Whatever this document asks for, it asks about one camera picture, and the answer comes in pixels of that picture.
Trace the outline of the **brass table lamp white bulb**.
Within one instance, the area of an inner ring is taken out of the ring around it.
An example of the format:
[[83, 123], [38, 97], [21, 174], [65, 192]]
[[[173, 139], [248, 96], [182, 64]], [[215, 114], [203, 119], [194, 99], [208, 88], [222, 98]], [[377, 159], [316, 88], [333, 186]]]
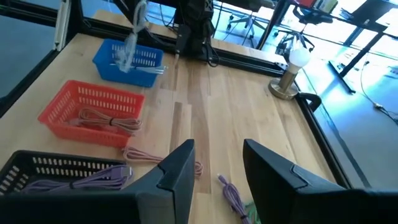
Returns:
[[308, 49], [300, 47], [291, 51], [287, 69], [281, 78], [274, 78], [268, 84], [269, 91], [282, 100], [291, 100], [298, 93], [298, 88], [293, 84], [300, 69], [310, 61]]

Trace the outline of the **black background desk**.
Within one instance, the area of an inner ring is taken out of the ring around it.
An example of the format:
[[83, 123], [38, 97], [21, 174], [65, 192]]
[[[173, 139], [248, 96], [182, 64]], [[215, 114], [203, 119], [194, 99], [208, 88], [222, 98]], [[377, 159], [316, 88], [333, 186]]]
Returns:
[[312, 14], [315, 13], [318, 16], [325, 16], [332, 19], [337, 19], [345, 23], [360, 27], [362, 29], [371, 30], [376, 32], [377, 35], [350, 61], [344, 69], [338, 72], [341, 80], [347, 75], [347, 73], [361, 60], [366, 53], [368, 53], [377, 41], [381, 39], [382, 36], [388, 35], [389, 37], [398, 39], [398, 28], [393, 28], [391, 26], [386, 26], [378, 22], [378, 19], [382, 17], [391, 9], [398, 9], [398, 3], [392, 3], [389, 8], [384, 8], [383, 4], [387, 0], [366, 0], [364, 4], [358, 7], [354, 12], [347, 12], [346, 16], [342, 16], [339, 12], [334, 13], [337, 4], [324, 12], [315, 6], [317, 0], [278, 0], [274, 6], [274, 12], [272, 17], [262, 34], [260, 41], [257, 45], [257, 49], [260, 50], [264, 46], [267, 38], [269, 37], [273, 27], [285, 16], [285, 11], [291, 5], [297, 6], [301, 9], [310, 11]]

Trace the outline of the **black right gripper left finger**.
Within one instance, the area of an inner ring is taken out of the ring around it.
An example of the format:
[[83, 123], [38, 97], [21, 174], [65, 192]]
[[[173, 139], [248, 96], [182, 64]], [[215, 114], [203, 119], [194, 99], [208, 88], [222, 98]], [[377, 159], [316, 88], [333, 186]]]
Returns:
[[0, 224], [187, 224], [194, 182], [195, 143], [188, 139], [120, 190], [0, 196]]

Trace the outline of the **silver aluminium bracket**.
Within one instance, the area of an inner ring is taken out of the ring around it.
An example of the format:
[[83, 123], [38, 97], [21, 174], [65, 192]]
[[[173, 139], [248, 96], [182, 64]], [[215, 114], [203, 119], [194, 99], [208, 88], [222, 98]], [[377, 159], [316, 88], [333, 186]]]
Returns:
[[58, 52], [60, 52], [66, 44], [71, 6], [71, 0], [61, 0], [60, 2], [55, 25], [55, 37], [53, 46], [53, 49]]

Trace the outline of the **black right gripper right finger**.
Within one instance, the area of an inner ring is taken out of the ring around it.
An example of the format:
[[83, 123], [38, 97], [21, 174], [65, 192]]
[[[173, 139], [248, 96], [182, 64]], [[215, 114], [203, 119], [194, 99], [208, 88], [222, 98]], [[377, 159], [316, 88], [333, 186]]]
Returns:
[[253, 139], [243, 161], [262, 224], [398, 224], [398, 190], [346, 189]]

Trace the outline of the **red plastic basket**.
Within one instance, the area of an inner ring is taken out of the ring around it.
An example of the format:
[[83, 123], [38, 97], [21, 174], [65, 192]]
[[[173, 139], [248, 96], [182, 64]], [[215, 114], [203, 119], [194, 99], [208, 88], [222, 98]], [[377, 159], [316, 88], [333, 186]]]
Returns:
[[[104, 85], [67, 81], [38, 120], [56, 136], [111, 147], [124, 147], [131, 133], [114, 125], [116, 119], [137, 119], [145, 96]], [[81, 118], [83, 109], [94, 109], [112, 122], [89, 124]]]

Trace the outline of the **blue plastic basket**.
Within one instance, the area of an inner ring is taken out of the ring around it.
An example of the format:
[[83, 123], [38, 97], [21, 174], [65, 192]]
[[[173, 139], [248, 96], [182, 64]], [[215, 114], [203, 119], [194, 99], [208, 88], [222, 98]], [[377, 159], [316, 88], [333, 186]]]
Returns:
[[156, 78], [163, 74], [166, 67], [162, 65], [164, 52], [159, 49], [136, 46], [135, 55], [127, 72], [119, 69], [119, 52], [125, 49], [123, 42], [113, 39], [104, 39], [93, 58], [100, 77], [107, 81], [131, 84], [150, 88]]

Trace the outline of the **black plastic basket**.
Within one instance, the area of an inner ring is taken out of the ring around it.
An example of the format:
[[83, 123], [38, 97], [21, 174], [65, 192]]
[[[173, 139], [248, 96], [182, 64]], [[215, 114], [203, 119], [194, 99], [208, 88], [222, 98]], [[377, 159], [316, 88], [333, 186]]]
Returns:
[[123, 161], [20, 150], [0, 170], [0, 196], [67, 190], [120, 190], [134, 176]]

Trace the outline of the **black frame clamp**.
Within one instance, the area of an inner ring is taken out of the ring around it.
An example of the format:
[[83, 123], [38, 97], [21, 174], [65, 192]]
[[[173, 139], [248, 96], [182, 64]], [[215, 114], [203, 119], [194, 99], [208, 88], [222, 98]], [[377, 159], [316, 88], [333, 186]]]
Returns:
[[312, 112], [315, 112], [322, 104], [322, 99], [318, 95], [313, 93], [299, 92], [296, 95], [296, 100], [301, 104], [307, 105], [307, 107], [311, 109]]

